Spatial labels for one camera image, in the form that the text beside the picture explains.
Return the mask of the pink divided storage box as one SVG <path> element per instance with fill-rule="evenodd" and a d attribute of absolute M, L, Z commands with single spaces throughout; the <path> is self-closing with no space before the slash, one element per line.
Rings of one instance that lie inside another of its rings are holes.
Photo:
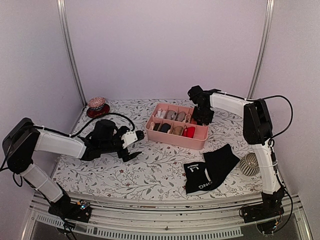
<path fill-rule="evenodd" d="M 209 128 L 193 119 L 192 107 L 159 103 L 145 125 L 151 141 L 201 150 L 208 139 Z"/>

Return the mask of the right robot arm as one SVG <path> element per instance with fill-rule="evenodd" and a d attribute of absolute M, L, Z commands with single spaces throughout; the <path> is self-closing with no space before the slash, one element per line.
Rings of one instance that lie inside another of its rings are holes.
<path fill-rule="evenodd" d="M 243 120 L 243 137 L 252 147 L 258 161 L 262 177 L 262 200 L 258 213 L 269 218 L 278 210 L 278 203 L 285 195 L 285 187 L 278 176 L 278 161 L 274 153 L 274 138 L 283 134 L 291 126 L 294 116 L 293 106 L 288 98 L 272 95 L 259 99 L 248 99 L 222 92 L 219 89 L 203 90 L 199 85 L 188 92 L 189 99 L 195 104 L 192 118 L 200 125 L 212 123 L 214 109 L 220 109 L 237 115 Z M 266 100 L 284 99 L 290 108 L 288 125 L 273 134 L 273 124 Z"/>

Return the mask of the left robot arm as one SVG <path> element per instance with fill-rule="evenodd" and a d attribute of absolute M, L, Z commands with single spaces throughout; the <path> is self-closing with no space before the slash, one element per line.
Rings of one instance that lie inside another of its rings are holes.
<path fill-rule="evenodd" d="M 129 153 L 128 146 L 144 139 L 142 130 L 117 127 L 113 121 L 100 117 L 96 117 L 95 121 L 93 131 L 81 137 L 78 132 L 66 134 L 37 126 L 30 118 L 25 117 L 2 141 L 4 163 L 8 169 L 54 203 L 55 209 L 63 217 L 70 217 L 74 213 L 74 205 L 68 201 L 64 190 L 33 162 L 34 152 L 66 155 L 87 162 L 107 153 L 117 153 L 123 162 L 128 162 L 140 154 Z"/>

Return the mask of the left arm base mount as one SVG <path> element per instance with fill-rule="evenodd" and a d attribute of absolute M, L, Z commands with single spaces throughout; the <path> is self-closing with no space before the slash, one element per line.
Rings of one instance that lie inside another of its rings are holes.
<path fill-rule="evenodd" d="M 50 201 L 49 204 L 48 213 L 51 215 L 83 223 L 88 223 L 90 220 L 92 208 L 89 202 L 82 199 L 77 202 L 71 202 L 71 198 L 68 195 L 63 195 L 57 202 Z"/>

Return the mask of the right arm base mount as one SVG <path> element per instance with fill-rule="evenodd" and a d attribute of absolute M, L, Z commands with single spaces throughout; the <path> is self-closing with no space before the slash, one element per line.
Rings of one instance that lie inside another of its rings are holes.
<path fill-rule="evenodd" d="M 265 220 L 280 216 L 284 213 L 282 207 L 282 197 L 276 197 L 270 194 L 261 194 L 262 203 L 255 205 L 243 205 L 239 209 L 239 216 L 245 223 Z"/>

